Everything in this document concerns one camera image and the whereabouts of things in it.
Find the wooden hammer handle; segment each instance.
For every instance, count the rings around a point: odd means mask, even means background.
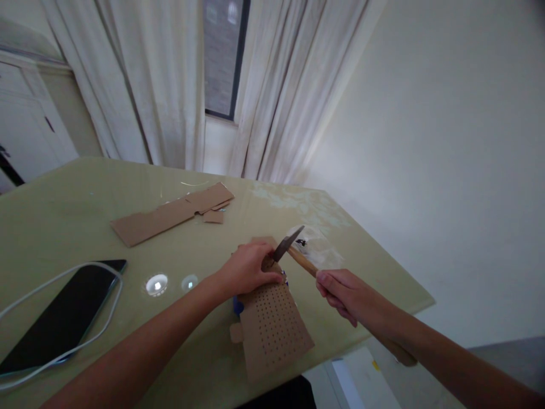
[[[299,264],[306,271],[308,271],[312,277],[316,278],[316,273],[318,272],[318,269],[316,268],[316,266],[314,266],[314,264],[308,261],[308,259],[303,254],[301,254],[301,252],[299,252],[293,246],[290,246],[290,248],[288,248],[288,253],[290,254],[290,256],[294,258],[297,264]],[[379,342],[383,344],[384,347],[388,349],[392,353],[392,355],[396,357],[398,362],[402,363],[403,365],[415,366],[418,363],[415,357],[413,357],[403,347],[396,344],[389,338],[385,338],[382,335],[377,335],[373,332],[371,332],[371,335],[373,335],[376,339],[378,339]]]
[[[314,266],[314,264],[308,261],[308,259],[293,246],[290,246],[290,248],[288,248],[288,253],[294,258],[297,264],[299,264],[306,271],[308,271],[312,277],[316,278],[316,273],[318,272],[318,269],[316,268],[316,266]]]

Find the cardboard piece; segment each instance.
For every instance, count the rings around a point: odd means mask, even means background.
[[[133,247],[143,241],[168,230],[177,224],[191,219],[196,212],[205,213],[209,209],[223,205],[234,195],[223,185],[216,183],[206,190],[191,193],[183,198],[165,203],[149,213],[135,213],[110,221],[110,225],[127,247]],[[223,212],[207,218],[211,223],[223,223]]]
[[[206,190],[190,193],[185,197],[201,214],[233,198],[234,195],[221,182],[216,183]]]
[[[219,223],[223,224],[223,212],[208,210],[203,215],[203,220],[205,223]]]
[[[264,260],[262,268],[270,265],[266,270],[281,274],[282,268],[271,261]],[[285,282],[261,286],[238,300],[244,310],[230,335],[235,343],[242,339],[250,383],[296,361],[314,346]]]
[[[214,207],[212,208],[212,210],[219,210],[219,209],[221,209],[221,208],[224,208],[224,207],[226,207],[226,206],[229,206],[230,203],[231,203],[231,201],[226,201],[226,202],[220,203],[220,204],[218,204],[217,206],[214,206]]]
[[[181,198],[165,203],[149,213],[134,213],[112,220],[110,225],[127,247],[133,247],[191,219],[195,212],[195,206]]]

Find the window frame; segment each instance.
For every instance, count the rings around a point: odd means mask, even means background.
[[[242,0],[242,12],[240,20],[240,30],[238,32],[237,58],[234,65],[233,89],[231,91],[231,104],[229,106],[229,115],[222,114],[207,108],[204,113],[217,118],[226,119],[234,122],[234,112],[237,106],[238,86],[240,84],[240,73],[242,69],[242,58],[244,56],[244,46],[246,43],[246,30],[248,29],[248,17],[250,15],[250,0]]]

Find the blue object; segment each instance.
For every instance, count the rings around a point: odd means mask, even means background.
[[[244,311],[244,304],[242,304],[237,296],[233,297],[233,312],[240,318],[240,313]]]

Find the hammer head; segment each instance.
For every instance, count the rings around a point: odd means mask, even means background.
[[[272,255],[272,259],[276,262],[279,262],[282,256],[288,251],[288,248],[292,245],[292,243],[297,239],[297,236],[299,236],[299,233],[303,231],[305,226],[301,226],[297,229],[295,233],[293,233],[291,236],[284,237],[284,240],[280,242],[276,250],[274,250],[274,254]]]

